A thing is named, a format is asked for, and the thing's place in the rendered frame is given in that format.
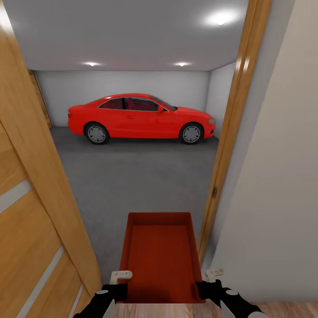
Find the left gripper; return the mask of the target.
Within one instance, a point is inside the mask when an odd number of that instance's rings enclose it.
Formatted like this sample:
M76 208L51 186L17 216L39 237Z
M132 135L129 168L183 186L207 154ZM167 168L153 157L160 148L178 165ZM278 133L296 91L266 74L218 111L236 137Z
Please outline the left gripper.
M118 284L118 285L103 285L102 289L109 289L112 288L116 292L116 302L117 301L126 301L127 300L127 295L128 295L128 284Z

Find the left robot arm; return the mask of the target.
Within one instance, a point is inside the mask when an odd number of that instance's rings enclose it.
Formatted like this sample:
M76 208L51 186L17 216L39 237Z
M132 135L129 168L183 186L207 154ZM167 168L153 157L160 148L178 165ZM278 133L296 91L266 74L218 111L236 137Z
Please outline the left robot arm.
M112 318L115 303L126 301L128 284L119 284L117 280L131 279L131 271L113 271L109 285L103 285L102 290L95 293L91 303L73 318Z

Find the storage box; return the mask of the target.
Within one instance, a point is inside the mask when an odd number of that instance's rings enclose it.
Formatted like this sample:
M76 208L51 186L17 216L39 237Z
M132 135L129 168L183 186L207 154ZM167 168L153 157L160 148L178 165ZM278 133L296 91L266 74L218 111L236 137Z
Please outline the storage box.
M130 212L119 271L131 271L126 301L206 303L190 212Z

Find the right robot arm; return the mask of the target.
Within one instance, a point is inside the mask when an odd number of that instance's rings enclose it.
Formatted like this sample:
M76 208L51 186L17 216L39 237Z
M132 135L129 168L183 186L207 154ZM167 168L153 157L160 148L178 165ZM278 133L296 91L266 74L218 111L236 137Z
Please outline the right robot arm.
M252 305L240 297L239 292L222 288L221 281L215 276L223 275L222 268L207 269L206 281L197 282L199 297L211 299L223 312L225 318L270 318L257 305Z

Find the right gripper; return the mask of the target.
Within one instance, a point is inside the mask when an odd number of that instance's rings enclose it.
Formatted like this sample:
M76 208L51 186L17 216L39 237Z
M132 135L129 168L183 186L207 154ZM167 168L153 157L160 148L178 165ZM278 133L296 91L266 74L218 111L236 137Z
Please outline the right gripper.
M215 288L222 287L221 281L219 279L216 280L215 283L207 283L206 281L197 282L197 287L199 291L199 297L204 299L211 299L214 303L213 293Z

